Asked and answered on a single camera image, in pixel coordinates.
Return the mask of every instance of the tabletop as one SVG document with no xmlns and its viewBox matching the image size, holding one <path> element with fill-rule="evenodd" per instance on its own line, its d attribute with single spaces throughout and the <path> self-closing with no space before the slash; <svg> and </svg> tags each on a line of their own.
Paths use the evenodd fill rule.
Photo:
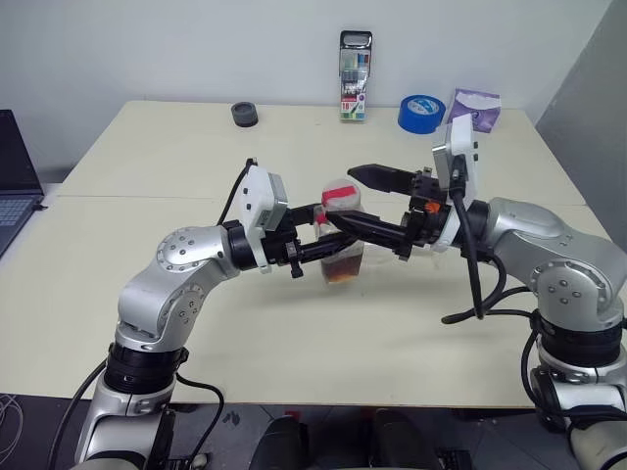
<svg viewBox="0 0 627 470">
<path fill-rule="evenodd" d="M 246 158 L 283 176 L 291 206 L 317 200 L 352 165 L 432 165 L 430 138 L 400 130 L 395 110 L 374 109 L 364 125 L 340 124 L 335 108 L 259 111 L 258 126 L 240 129 L 226 105 L 124 106 L 3 260 L 0 354 L 10 360 L 0 390 L 71 396 L 114 339 L 123 285 L 170 231 L 215 223 Z M 523 112 L 504 110 L 492 134 L 477 136 L 482 199 L 542 204 L 607 236 Z M 397 223 L 408 202 L 371 191 L 363 201 Z M 300 234 L 311 240 L 313 228 Z M 401 262 L 366 246 L 360 276 L 337 286 L 323 282 L 316 262 L 304 270 L 298 280 L 288 267 L 252 270 L 212 291 L 184 375 L 219 386 L 230 402 L 530 405 L 518 372 L 524 319 L 440 323 L 471 303 L 457 250 L 414 250 Z M 496 272 L 481 266 L 481 276 L 487 294 Z M 535 300 L 504 305 L 531 309 Z M 173 399 L 208 398 L 177 387 Z"/>
</svg>

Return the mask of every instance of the laptop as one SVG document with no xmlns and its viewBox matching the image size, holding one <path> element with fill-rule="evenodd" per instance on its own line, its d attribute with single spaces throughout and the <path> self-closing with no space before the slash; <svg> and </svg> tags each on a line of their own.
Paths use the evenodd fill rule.
<svg viewBox="0 0 627 470">
<path fill-rule="evenodd" d="M 42 209 L 43 190 L 10 110 L 0 110 L 0 256 L 33 211 Z"/>
</svg>

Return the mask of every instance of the white cable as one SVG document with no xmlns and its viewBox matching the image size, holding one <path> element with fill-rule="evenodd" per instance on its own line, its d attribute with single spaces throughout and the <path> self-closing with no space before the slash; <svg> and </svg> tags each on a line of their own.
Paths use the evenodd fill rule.
<svg viewBox="0 0 627 470">
<path fill-rule="evenodd" d="M 11 456 L 15 448 L 18 446 L 18 442 L 20 441 L 20 437 L 22 436 L 22 428 L 24 427 L 24 412 L 22 411 L 22 407 L 20 406 L 20 404 L 16 401 L 16 396 L 6 394 L 0 396 L 0 426 L 4 422 L 4 418 L 7 414 L 7 409 L 9 408 L 15 410 L 16 413 L 18 413 L 18 432 L 8 446 L 0 449 L 0 465 L 2 465 Z"/>
</svg>

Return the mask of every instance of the white wall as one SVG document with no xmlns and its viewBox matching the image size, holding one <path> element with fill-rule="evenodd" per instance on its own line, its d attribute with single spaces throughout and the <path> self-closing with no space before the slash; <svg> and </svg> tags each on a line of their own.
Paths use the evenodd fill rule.
<svg viewBox="0 0 627 470">
<path fill-rule="evenodd" d="M 40 171 L 137 98 L 334 104 L 339 31 L 374 33 L 370 104 L 456 86 L 542 114 L 610 0 L 0 0 L 0 107 Z"/>
</svg>

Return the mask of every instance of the floor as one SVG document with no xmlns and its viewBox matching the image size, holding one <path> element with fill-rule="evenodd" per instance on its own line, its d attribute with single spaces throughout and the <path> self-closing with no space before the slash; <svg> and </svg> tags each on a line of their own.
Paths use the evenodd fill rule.
<svg viewBox="0 0 627 470">
<path fill-rule="evenodd" d="M 0 469 L 37 470 L 45 467 L 46 455 L 67 400 L 19 397 L 24 410 L 24 430 L 15 452 Z M 87 401 L 76 410 L 59 456 L 59 469 L 73 464 L 73 450 Z M 172 456 L 183 456 L 196 445 L 216 410 L 214 405 L 184 406 L 179 412 L 172 443 Z M 212 453 L 209 469 L 248 467 L 255 446 L 268 422 L 287 411 L 295 411 L 309 425 L 313 468 L 350 468 L 360 465 L 360 428 L 371 412 L 356 406 L 281 406 L 257 404 L 227 405 L 218 425 L 204 447 Z M 562 435 L 542 428 L 533 413 L 471 419 L 465 413 L 444 408 L 402 408 L 437 447 L 469 450 L 477 470 L 577 469 Z M 0 447 L 11 440 L 16 421 L 7 415 L 0 428 Z"/>
</svg>

